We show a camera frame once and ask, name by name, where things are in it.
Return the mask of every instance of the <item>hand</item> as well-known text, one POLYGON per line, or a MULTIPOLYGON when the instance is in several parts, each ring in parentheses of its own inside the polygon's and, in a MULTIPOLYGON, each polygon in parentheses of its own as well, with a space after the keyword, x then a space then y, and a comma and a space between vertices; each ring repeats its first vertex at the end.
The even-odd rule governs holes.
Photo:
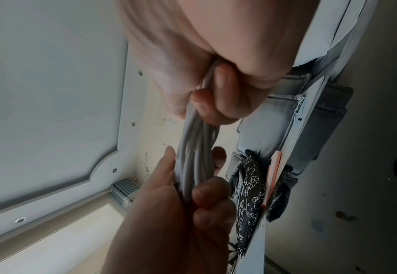
MULTIPOLYGON (((213 155, 217 174, 226 154, 216 147, 213 155)), ((112 241, 103 273, 226 273, 236 219, 230 186, 222 178, 209 179, 193 189, 193 202, 185 205, 174 186, 175 157, 167 147, 141 187, 112 241)))
POLYGON ((293 66, 319 0, 117 0, 126 36, 162 92, 185 117, 192 90, 212 59, 214 91, 191 102, 205 121, 231 124, 251 114, 293 66))

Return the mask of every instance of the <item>black patterned fabric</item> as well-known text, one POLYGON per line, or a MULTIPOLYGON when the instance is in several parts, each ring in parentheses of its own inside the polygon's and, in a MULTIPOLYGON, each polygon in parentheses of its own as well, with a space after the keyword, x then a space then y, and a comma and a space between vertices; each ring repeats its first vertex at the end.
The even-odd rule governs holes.
POLYGON ((238 256, 242 258, 260 218, 260 206, 266 191, 266 182, 252 153, 246 151, 243 161, 230 179, 237 185, 236 236, 238 256))

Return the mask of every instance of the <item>grey cable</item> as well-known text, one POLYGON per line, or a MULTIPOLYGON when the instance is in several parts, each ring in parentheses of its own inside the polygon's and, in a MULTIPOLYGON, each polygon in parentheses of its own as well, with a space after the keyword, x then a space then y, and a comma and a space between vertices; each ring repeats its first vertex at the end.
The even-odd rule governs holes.
MULTIPOLYGON (((212 90, 214 70, 221 62, 221 59, 213 62, 199 89, 212 90)), ((219 131, 218 126, 206 123, 188 101, 185 126, 177 149, 174 168, 174 180, 185 203, 191 201, 194 186, 214 176, 212 148, 219 131)))

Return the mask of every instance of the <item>bundle of cables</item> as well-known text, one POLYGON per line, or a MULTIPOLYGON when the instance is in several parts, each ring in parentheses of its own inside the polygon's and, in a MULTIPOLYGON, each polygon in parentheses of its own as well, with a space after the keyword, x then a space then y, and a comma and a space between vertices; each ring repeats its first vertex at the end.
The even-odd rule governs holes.
MULTIPOLYGON (((214 70, 220 63, 221 59, 212 63, 198 89, 212 90, 214 70)), ((188 102, 174 168, 174 180, 185 203, 191 201, 194 186, 214 176, 212 148, 219 130, 218 126, 206 123, 191 102, 188 102)))

